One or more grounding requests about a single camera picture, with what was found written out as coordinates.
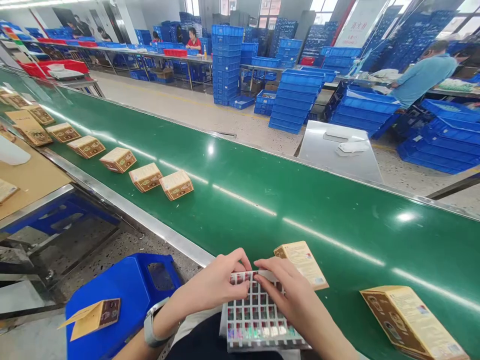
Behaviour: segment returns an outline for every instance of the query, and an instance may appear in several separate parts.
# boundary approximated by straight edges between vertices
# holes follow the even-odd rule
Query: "floor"
[[[91,75],[98,80],[100,88],[110,100],[208,131],[234,133],[239,140],[266,150],[292,156],[305,131],[303,128],[300,134],[293,135],[271,129],[268,127],[269,118],[255,114],[253,106],[237,110],[215,105],[209,89],[199,87],[196,91],[191,91],[185,84],[162,85],[96,71]],[[322,96],[328,98],[329,94],[325,92]],[[397,155],[394,142],[388,136],[375,141],[373,147],[384,183],[415,195],[426,196],[473,173],[470,170],[452,176],[403,162]],[[470,213],[480,214],[479,190],[480,185],[477,185],[449,196],[442,202]],[[72,228],[64,235],[68,236],[68,246],[61,246],[62,241],[59,241],[58,246],[42,254],[42,261],[49,264],[49,267],[55,269],[57,273],[68,266],[72,254],[80,251],[82,246],[91,245],[95,236],[109,230],[110,225],[98,219],[86,221],[88,224],[86,226],[83,224],[82,228],[88,231],[75,231]],[[55,288],[55,295],[68,300],[83,284],[125,256],[138,252],[171,254],[177,271],[184,281],[201,269],[199,265],[148,230],[141,226],[138,226],[137,230],[123,231],[96,253],[90,255],[81,266],[63,278]],[[27,228],[17,234],[17,237],[23,241],[39,243],[45,235]],[[5,359],[65,359],[65,332],[56,330],[62,321],[64,321],[63,316],[39,320],[0,336],[2,355],[5,354]]]

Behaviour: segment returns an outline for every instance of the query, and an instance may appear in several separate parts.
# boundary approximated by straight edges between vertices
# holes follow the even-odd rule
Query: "blue stool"
[[[66,304],[66,319],[89,305],[114,298],[120,298],[120,315],[116,323],[71,342],[74,324],[67,325],[68,360],[113,358],[142,328],[147,311],[182,285],[173,261],[171,255],[133,254],[79,288]],[[161,270],[155,281],[150,264],[158,264]]]

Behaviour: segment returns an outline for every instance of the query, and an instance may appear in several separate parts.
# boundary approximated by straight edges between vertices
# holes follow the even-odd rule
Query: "green conveyor belt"
[[[65,144],[50,146],[209,253],[243,247],[253,261],[305,240],[330,284],[318,296],[368,358],[406,359],[359,294],[380,285],[411,286],[480,358],[480,222],[76,91],[4,70],[0,80],[107,150],[132,149],[137,167],[186,170],[195,190],[170,202],[160,187],[140,193],[100,156],[86,160]]]

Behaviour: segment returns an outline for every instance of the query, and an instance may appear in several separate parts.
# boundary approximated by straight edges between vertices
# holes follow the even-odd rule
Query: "stainless steel table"
[[[368,150],[353,156],[336,153],[341,143],[363,141]],[[354,175],[363,180],[383,184],[379,165],[366,131],[319,121],[309,121],[300,144],[298,157],[334,173]]]

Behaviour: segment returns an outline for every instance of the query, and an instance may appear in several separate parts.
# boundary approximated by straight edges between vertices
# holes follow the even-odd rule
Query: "cardboard box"
[[[40,125],[50,125],[55,122],[55,119],[50,116],[40,105],[29,105],[22,107],[27,110]]]
[[[71,141],[67,146],[85,159],[90,159],[105,150],[105,146],[96,137],[90,135]]]
[[[7,201],[7,199],[15,194],[18,190],[20,189],[15,185],[0,179],[0,205]]]
[[[116,147],[103,156],[100,161],[107,169],[123,174],[129,167],[137,162],[137,159],[130,150],[123,147]]]
[[[194,190],[194,185],[187,173],[183,170],[174,172],[160,180],[161,188],[170,201],[190,193]]]
[[[13,127],[31,146],[53,143],[52,138],[27,110],[6,111],[5,114],[15,123]]]
[[[379,286],[360,293],[403,354],[419,360],[470,359],[410,287]]]
[[[313,290],[317,291],[329,287],[324,274],[305,241],[284,244],[277,247],[273,253],[276,257],[289,259],[300,274],[310,282]]]
[[[9,93],[0,95],[0,97],[5,100],[8,105],[12,105],[14,108],[21,110],[25,106],[31,105],[27,102],[23,97],[18,95],[17,93]]]
[[[132,170],[128,174],[130,175],[131,182],[142,193],[145,193],[148,190],[156,188],[158,185],[160,185],[160,179],[163,177],[162,173],[157,167],[157,164],[154,162]]]
[[[61,329],[68,324],[75,323],[70,341],[106,328],[119,320],[120,303],[119,298],[96,302],[77,311],[58,328]]]
[[[61,143],[82,137],[68,122],[46,127],[45,130]]]

